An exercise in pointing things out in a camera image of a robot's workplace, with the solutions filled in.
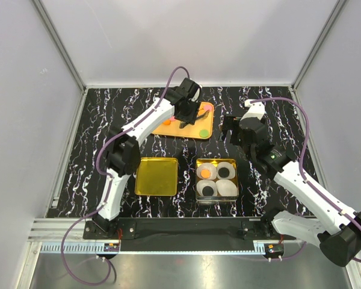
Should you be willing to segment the black sandwich cookie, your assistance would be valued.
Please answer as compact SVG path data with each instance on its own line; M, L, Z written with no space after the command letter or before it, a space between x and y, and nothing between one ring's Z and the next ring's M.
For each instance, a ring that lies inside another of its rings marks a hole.
M215 193L214 187L210 185L206 185L202 188L202 195L203 196L213 196Z
M218 175L221 179L230 177L230 170L227 167L221 167L218 169Z

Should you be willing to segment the gold tin lid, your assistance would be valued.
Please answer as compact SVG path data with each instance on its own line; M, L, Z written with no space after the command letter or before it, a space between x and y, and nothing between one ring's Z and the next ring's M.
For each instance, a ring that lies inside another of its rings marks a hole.
M178 160L167 157L144 157L137 170L135 194L170 197L177 193Z

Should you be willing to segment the gold cookie tin box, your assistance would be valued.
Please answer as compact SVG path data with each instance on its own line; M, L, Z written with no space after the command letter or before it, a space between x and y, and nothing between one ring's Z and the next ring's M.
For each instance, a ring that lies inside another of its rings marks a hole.
M238 189L238 195L236 197L222 197L218 194L217 192L217 196L216 197L200 197L197 193L197 189L196 189L196 200L199 204L201 205L212 205L212 204L216 204L216 203L219 203L219 202L234 202L237 200L238 196L239 196L239 188L238 188L238 174L237 174L237 165L236 165L236 161L234 159L230 159L230 158L199 158L197 159L196 161L196 169L199 167L199 165L201 165L202 163L211 163L213 164L215 167L217 167L217 164L219 162L222 162L222 161L226 161L226 162L229 162L229 163L232 163L234 165L234 168L235 168L235 171L236 171L236 176L234 179L230 179L236 186L237 186L237 189ZM203 180L203 179L200 179L197 177L197 174L196 174L196 184L198 181L200 180Z

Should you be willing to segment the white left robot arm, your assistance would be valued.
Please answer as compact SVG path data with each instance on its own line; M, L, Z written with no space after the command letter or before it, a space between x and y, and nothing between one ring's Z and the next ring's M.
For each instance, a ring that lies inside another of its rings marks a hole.
M153 104L135 120L118 128L112 127L108 140L99 152L96 169L99 170L100 158L105 157L105 186L92 221L97 232L104 238L112 238L118 230L117 218L128 179L140 163L140 146L143 141L164 121L174 117L187 124L195 124L201 104L202 88L189 78L184 78L179 86L166 88Z

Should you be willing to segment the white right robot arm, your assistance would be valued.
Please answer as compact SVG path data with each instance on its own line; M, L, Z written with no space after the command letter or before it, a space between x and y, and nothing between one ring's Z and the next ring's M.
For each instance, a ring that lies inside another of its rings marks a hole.
M225 116L221 138L231 133L230 143L239 146L256 170L285 188L315 220L288 211L272 210L264 215L261 231L267 238L288 235L312 244L333 264L345 267L361 251L361 211L344 204L316 182L304 169L302 151L298 160L281 146L272 144L265 120L268 99L248 99L241 117Z

